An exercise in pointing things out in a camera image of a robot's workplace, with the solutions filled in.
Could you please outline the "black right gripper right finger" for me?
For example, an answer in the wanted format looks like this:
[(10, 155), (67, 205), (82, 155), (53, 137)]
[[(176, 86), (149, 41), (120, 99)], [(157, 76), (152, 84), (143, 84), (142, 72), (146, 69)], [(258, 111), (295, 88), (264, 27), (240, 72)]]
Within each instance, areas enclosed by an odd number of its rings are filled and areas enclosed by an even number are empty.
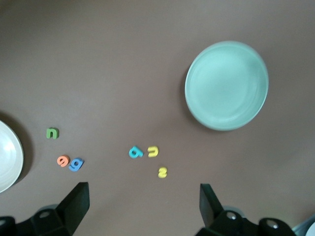
[(262, 218), (254, 224), (234, 210), (225, 210), (211, 185), (202, 183), (199, 210), (205, 224), (198, 236), (294, 236), (285, 222), (276, 218)]

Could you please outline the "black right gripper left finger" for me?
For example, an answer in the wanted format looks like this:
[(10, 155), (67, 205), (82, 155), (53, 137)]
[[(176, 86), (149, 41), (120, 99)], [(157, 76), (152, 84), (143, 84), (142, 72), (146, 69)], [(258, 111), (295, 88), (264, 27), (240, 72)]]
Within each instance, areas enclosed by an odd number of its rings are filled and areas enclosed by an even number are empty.
[(0, 218), (2, 236), (72, 236), (89, 210), (89, 184), (78, 183), (53, 209), (38, 211), (16, 223), (12, 216)]

